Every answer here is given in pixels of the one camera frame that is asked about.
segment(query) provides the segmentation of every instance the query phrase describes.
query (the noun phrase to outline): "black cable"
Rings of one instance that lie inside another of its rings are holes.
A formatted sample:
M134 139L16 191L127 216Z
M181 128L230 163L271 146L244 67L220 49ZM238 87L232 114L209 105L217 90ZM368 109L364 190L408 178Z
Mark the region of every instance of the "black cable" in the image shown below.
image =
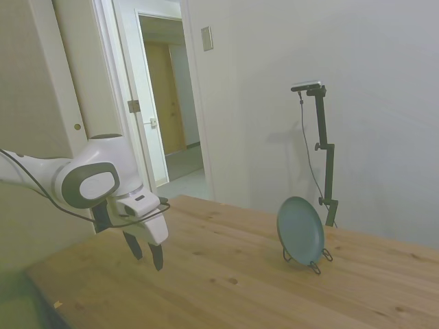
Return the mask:
M44 193L45 197L47 199L49 199L49 201L58 209L61 210L62 212L65 212L66 214L69 214L71 216L83 219L85 221L89 221L91 223L97 224L97 222L94 219L90 219L88 217L76 214L74 212L71 212L70 210L64 209L63 207L59 206L54 199L52 199L52 197L50 196L50 194L46 191L46 189L40 184L40 182L38 180L36 180L36 178L25 168L25 166L23 166L16 158L14 158L13 156L11 156L8 152L4 151L3 149L0 149L0 153L4 154L5 156L7 156L10 160L12 160L13 162L16 163L17 166L19 166L21 168L21 170L23 170L26 175L28 175L30 177L31 180L34 181L34 183L39 187L39 189ZM127 226L131 226L131 225L136 225L138 223L141 223L143 221L146 221L147 219L150 219L156 215L159 215L163 212L165 212L166 210L168 210L169 208L171 208L171 205L168 203L163 203L162 205L166 206L166 208L160 210L159 212L154 213L153 215L150 215L146 218L142 218L139 219L138 221L132 221L130 223L127 224L121 224L121 225L104 225L106 228L125 228Z
M299 91L298 94L299 94L299 97L300 97L300 110L301 110L301 112L302 112L302 133L303 133L303 139L305 140L305 145L306 145L306 147L307 147L308 164L309 164L309 168L311 169L311 174L312 174L312 176L313 176L314 182L316 183L316 186L317 186L318 192L320 193L320 196L322 197L322 199L324 199L324 198L323 198L322 189L320 188L319 184L317 183L317 179L316 179L316 176L314 175L314 170L313 170L313 167L312 167L312 165L311 165L311 157L309 156L309 148L308 148L307 135L305 134L305 125L304 125L304 123L303 123L303 117L304 117L304 114L303 114L303 99L302 99L302 93ZM335 225L336 228L338 228L337 223L335 222L335 220L334 220L334 225Z

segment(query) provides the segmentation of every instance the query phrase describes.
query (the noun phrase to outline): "door frame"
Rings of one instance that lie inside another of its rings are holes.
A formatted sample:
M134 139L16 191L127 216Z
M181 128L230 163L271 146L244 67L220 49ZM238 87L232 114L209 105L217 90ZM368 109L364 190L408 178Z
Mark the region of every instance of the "door frame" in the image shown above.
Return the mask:
M120 64L118 64L117 58L123 53L129 53L128 45L126 42L126 37L122 36L119 33L118 27L117 27L117 20L116 17L119 17L119 20L121 20L121 13L118 5L115 5L113 0L92 0L93 2L93 9L95 11L95 16L97 20L97 28L99 30L99 34L102 38L103 43L103 51L104 51L104 59L106 62L106 66L108 68L111 84L112 84L112 90L115 95L115 98L117 100L117 107L119 111L119 115L121 117L122 121L125 121L124 118L127 119L128 124L124 125L122 124L124 128L124 132L126 134L130 134L132 136L132 130L134 129L134 123L133 120L137 121L137 129L140 128L140 125L143 125L143 120L141 118L141 113L137 113L136 119L133 119L133 116L130 115L128 110L128 100L132 99L138 99L137 95L131 95L131 99L124 99L123 97L123 88L129 88L130 87L130 79L128 76L132 74L130 71L132 71L131 62L129 58L124 58L124 74L121 74L121 67ZM193 100L195 102L195 115L198 122L198 131L200 135L200 144L201 144L201 151L202 151L202 157L203 157L203 165L204 165L204 172L206 175L206 184L209 192L209 198L213 201L216 201L215 197L215 189L213 186L213 179L212 179L212 170L211 170L211 159L209 155L209 145L207 142L207 135L206 135L206 126L204 121L204 106L201 98L201 85L200 81L198 79L198 68L195 60L195 43L193 41L193 31L190 24L190 12L189 12L189 3L188 0L181 0L180 2L180 11L181 11L181 18L180 17L172 17L172 16L158 16L152 12L146 12L144 10L135 10L136 13L136 20L137 20L137 28L139 32L139 36L141 37L141 43L143 44L143 36L141 33L141 26L140 26L140 20L139 15L142 16L149 16L149 17L156 17L156 18L162 18L162 19L173 19L177 21L182 21L183 29L185 31L185 43L186 43L186 51L187 51L187 57L189 61L189 71L191 73L191 83L192 83L192 90L193 90ZM146 53L145 53L145 47L142 47L143 52L143 58L146 62ZM151 86L150 81L150 74L149 70L147 70L147 78L148 82ZM156 107L154 103L154 93L151 90L151 94L153 95L153 107L154 107L154 114L157 118L157 112ZM151 163L151 156L149 153L149 149L147 147L146 142L146 134L144 129L139 129L140 133L140 145L135 145L133 141L133 147L134 151L140 152L143 156L142 159L144 160L145 164L145 170L147 174L147 180L150 185L150 189L153 193L157 192L157 186L154 179L154 172L152 170L152 163ZM162 148L162 155L165 156L165 153L163 151L163 142L161 140L160 133L158 134L161 142L161 148Z

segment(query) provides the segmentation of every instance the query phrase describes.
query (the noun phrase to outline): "light blue plate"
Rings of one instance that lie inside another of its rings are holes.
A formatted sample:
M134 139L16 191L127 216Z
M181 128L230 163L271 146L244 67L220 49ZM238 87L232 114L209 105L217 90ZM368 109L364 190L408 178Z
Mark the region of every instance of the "light blue plate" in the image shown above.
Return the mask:
M317 263L324 248L323 225L316 209L301 197L290 197L277 215L283 249L303 265Z

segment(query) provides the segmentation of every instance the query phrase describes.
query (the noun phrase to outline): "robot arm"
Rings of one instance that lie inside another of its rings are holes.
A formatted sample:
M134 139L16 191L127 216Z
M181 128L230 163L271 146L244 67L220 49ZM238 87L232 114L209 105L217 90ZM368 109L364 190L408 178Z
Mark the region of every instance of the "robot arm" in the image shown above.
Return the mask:
M143 186L130 145L120 135L93 137L74 159L37 159L2 151L0 182L25 186L43 196L47 192L58 203L79 209L107 199L112 227L123 227L151 245L160 245L168 236L165 218L158 213L160 200Z

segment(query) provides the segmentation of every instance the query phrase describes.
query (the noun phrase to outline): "plate stand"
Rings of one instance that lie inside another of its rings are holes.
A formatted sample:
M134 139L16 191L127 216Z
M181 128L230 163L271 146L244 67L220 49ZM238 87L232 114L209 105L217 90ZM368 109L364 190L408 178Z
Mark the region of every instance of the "plate stand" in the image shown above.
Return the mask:
M290 262L291 259L293 259L291 256L289 258L286 257L287 252L285 251L285 249L283 250L283 259L285 259L285 261L287 263ZM334 260L334 258L332 257L331 253L328 251L327 248L323 248L322 250L322 255L329 261L332 262ZM317 264L315 264L314 262L310 262L308 265L309 268L311 268L313 270L313 272L315 274L317 274L318 276L320 274L322 274L322 271L320 270L319 266L317 266Z

